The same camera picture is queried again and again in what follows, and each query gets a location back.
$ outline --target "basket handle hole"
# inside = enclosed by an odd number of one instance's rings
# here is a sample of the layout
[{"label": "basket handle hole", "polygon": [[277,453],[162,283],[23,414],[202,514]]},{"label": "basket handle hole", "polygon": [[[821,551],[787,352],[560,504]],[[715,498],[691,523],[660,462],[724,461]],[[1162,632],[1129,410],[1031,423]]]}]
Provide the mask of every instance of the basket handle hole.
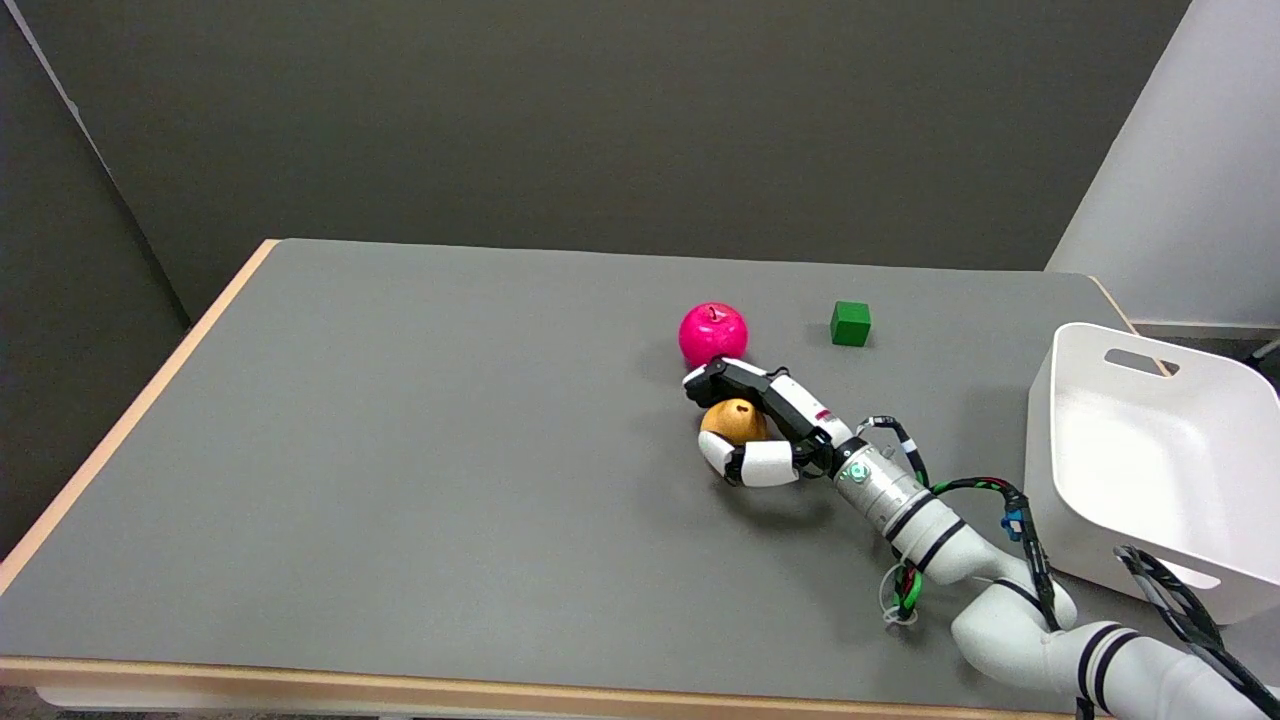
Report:
[{"label": "basket handle hole", "polygon": [[[1129,368],[1130,370],[1138,370],[1139,373],[1147,373],[1148,375],[1156,375],[1157,378],[1171,378],[1176,375],[1179,370],[1176,363],[1160,360],[1157,357],[1148,357],[1147,355],[1138,355],[1137,352],[1129,352],[1128,350],[1120,350],[1119,347],[1108,350],[1102,359],[1112,365],[1120,365],[1121,368]],[[1164,365],[1169,372],[1160,372],[1161,365]]]},{"label": "basket handle hole", "polygon": [[1179,580],[1198,591],[1213,589],[1222,584],[1222,580],[1219,580],[1213,575],[1206,575],[1204,573],[1198,573],[1190,568],[1183,568],[1181,565],[1165,560],[1164,557],[1158,557],[1157,560],[1164,562],[1165,568],[1169,568],[1172,574],[1178,575]]}]

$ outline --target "blue connector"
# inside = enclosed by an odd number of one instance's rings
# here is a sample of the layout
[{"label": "blue connector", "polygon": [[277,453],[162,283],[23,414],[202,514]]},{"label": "blue connector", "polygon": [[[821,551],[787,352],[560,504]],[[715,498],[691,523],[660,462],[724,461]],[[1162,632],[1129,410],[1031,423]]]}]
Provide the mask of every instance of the blue connector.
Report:
[{"label": "blue connector", "polygon": [[1023,511],[1010,510],[1005,512],[1005,518],[1000,521],[1000,527],[1005,528],[1009,533],[1009,539],[1018,542],[1023,539]]}]

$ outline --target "wooden table edge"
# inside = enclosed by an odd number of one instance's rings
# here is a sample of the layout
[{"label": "wooden table edge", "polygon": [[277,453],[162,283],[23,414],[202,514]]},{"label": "wooden table edge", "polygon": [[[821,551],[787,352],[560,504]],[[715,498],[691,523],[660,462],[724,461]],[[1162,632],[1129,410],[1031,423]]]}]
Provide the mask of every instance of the wooden table edge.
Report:
[{"label": "wooden table edge", "polygon": [[[115,425],[93,448],[88,459],[72,475],[67,486],[40,515],[32,528],[0,562],[0,594],[9,588],[18,573],[49,538],[58,523],[79,498],[124,438],[137,425],[164,392],[169,380],[191,357],[196,346],[223,315],[227,307],[257,272],[266,256],[279,245],[266,240],[236,273],[209,310],[191,328],[155,377],[142,388]],[[1138,334],[1133,323],[1107,292],[1102,282],[1087,275],[1102,292],[1129,332]],[[594,715],[613,717],[671,719],[765,719],[797,715],[851,715],[867,719],[938,719],[964,720],[1061,717],[1056,714],[1018,712],[989,708],[872,703],[852,701],[820,701],[677,693],[666,691],[627,691],[572,685],[534,685],[480,680],[404,678],[362,675],[312,670],[279,670],[223,665],[187,665],[177,662],[128,662],[115,660],[72,660],[0,656],[0,684],[46,685],[60,688],[88,687],[96,689],[189,691],[215,694],[251,694],[308,697],[343,701],[404,702],[447,707],[485,707],[520,712],[561,715]]]}]

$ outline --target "gray tabletop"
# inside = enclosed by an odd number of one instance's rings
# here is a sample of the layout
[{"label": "gray tabletop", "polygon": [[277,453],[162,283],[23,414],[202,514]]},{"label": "gray tabletop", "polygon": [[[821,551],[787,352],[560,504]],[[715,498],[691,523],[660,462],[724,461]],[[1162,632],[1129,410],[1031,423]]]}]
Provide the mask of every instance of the gray tabletop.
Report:
[{"label": "gray tabletop", "polygon": [[[963,661],[973,588],[886,629],[886,543],[829,487],[717,480],[675,342],[709,299],[937,479],[1020,482],[1053,331],[1124,327],[1078,275],[285,241],[0,597],[0,655],[1069,710]],[[837,299],[868,347],[829,343]],[[1228,633],[1272,683],[1277,628]]]}]

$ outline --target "gray wall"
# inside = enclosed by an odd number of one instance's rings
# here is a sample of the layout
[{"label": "gray wall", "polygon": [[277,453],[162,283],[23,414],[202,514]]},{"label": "gray wall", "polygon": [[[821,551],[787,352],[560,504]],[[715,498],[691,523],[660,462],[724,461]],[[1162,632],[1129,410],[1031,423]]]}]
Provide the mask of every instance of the gray wall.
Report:
[{"label": "gray wall", "polygon": [[142,237],[0,17],[0,556],[182,337]]},{"label": "gray wall", "polygon": [[189,310],[264,238],[1041,269],[1187,0],[19,0]]}]

